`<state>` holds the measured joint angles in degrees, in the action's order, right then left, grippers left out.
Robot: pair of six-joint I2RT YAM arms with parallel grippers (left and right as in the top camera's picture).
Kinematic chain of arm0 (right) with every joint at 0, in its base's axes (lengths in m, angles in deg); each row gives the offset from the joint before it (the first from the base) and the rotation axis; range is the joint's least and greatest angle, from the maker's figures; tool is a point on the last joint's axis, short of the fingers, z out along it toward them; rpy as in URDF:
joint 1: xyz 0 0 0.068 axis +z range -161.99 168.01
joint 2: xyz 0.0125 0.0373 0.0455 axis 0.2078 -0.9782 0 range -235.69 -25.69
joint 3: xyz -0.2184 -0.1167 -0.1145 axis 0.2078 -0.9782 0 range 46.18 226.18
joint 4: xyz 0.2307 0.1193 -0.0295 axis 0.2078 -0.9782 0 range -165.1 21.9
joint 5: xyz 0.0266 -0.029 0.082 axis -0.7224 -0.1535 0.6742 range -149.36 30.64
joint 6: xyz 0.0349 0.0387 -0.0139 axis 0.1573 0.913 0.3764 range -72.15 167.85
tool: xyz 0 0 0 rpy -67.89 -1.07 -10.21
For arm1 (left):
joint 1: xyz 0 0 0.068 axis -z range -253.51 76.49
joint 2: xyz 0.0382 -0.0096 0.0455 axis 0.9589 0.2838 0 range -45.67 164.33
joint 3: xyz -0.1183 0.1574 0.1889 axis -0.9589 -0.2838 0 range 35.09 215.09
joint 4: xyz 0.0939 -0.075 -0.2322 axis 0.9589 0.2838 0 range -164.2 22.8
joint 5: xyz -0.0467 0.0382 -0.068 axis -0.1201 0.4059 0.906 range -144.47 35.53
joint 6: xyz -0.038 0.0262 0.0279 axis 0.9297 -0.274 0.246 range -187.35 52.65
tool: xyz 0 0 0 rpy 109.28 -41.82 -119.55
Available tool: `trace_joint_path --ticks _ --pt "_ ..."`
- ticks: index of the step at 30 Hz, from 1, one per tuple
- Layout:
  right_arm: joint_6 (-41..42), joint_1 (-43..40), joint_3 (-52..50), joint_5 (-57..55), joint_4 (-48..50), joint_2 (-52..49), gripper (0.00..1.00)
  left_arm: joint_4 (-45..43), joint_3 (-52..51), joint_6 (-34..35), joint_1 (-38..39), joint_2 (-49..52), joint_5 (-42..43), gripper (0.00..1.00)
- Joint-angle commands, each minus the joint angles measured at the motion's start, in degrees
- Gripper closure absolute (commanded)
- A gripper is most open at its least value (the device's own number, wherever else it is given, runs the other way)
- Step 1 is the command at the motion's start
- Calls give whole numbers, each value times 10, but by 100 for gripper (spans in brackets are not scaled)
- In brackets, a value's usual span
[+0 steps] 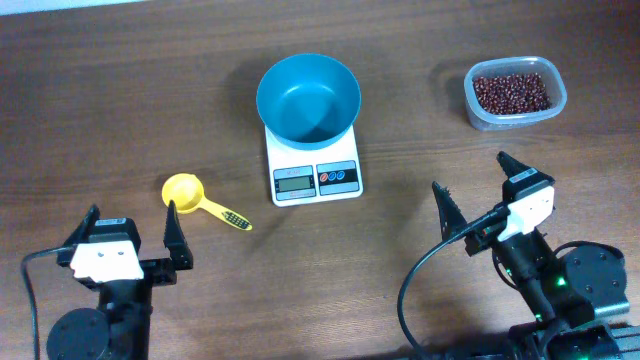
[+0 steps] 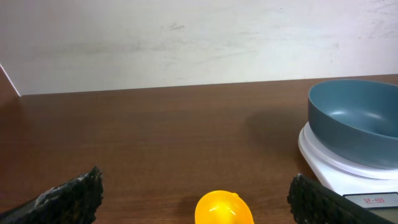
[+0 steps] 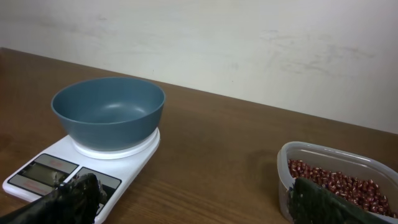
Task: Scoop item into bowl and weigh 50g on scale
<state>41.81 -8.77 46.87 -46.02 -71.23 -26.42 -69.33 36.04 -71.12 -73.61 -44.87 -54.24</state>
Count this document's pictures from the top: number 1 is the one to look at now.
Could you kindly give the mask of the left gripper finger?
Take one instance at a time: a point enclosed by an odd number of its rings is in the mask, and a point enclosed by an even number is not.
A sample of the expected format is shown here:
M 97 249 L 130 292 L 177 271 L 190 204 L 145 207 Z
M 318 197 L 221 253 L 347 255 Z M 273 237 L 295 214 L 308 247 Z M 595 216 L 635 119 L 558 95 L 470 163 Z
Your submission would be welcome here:
M 84 216 L 83 220 L 79 223 L 77 228 L 65 240 L 64 245 L 76 246 L 82 243 L 88 243 L 89 236 L 91 235 L 95 224 L 99 219 L 100 210 L 97 205 L 93 204 L 89 207 L 88 212 Z
M 169 201 L 163 243 L 169 250 L 170 259 L 176 270 L 191 270 L 193 254 L 182 232 L 176 203 Z

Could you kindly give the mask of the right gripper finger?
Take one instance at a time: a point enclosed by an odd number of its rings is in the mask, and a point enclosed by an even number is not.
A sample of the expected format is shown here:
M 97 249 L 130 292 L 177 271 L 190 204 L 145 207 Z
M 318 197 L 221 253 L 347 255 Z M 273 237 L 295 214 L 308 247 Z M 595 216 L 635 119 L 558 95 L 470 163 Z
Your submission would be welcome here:
M 447 187 L 434 181 L 432 191 L 438 207 L 442 240 L 447 241 L 463 230 L 467 226 L 467 221 L 451 198 Z
M 530 175 L 530 166 L 521 163 L 504 151 L 500 151 L 496 159 L 509 179 L 520 179 Z

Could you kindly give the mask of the yellow measuring scoop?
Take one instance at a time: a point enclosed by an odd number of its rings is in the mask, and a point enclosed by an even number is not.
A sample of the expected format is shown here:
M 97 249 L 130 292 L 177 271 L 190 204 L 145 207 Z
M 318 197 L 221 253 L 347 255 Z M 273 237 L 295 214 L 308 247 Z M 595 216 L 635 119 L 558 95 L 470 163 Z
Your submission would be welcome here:
M 252 223 L 246 217 L 209 200 L 205 196 L 202 182 L 194 174 L 179 173 L 169 177 L 162 186 L 161 197 L 166 205 L 173 201 L 179 214 L 204 210 L 236 229 L 253 229 Z

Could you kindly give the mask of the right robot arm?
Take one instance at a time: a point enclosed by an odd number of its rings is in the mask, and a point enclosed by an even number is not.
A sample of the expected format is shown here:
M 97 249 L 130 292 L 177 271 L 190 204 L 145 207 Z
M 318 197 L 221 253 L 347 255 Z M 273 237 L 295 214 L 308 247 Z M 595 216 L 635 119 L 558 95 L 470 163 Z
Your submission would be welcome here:
M 553 212 L 555 180 L 505 152 L 502 200 L 466 221 L 449 191 L 434 183 L 443 240 L 464 240 L 468 255 L 490 251 L 533 313 L 507 334 L 457 345 L 446 359 L 637 359 L 639 329 L 616 327 L 629 312 L 623 253 L 611 245 L 571 241 L 552 249 L 539 225 Z

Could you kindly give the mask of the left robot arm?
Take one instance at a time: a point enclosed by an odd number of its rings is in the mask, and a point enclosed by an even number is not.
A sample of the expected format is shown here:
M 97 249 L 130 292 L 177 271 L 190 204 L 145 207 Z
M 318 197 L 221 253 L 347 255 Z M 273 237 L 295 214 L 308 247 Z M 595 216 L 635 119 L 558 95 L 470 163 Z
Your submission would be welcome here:
M 168 205 L 163 243 L 169 255 L 138 257 L 141 239 L 130 218 L 102 219 L 93 205 L 63 243 L 57 264 L 99 293 L 95 308 L 74 309 L 51 329 L 46 344 L 51 359 L 147 359 L 152 290 L 177 282 L 179 271 L 193 268 L 193 255 L 179 224 L 174 201 Z

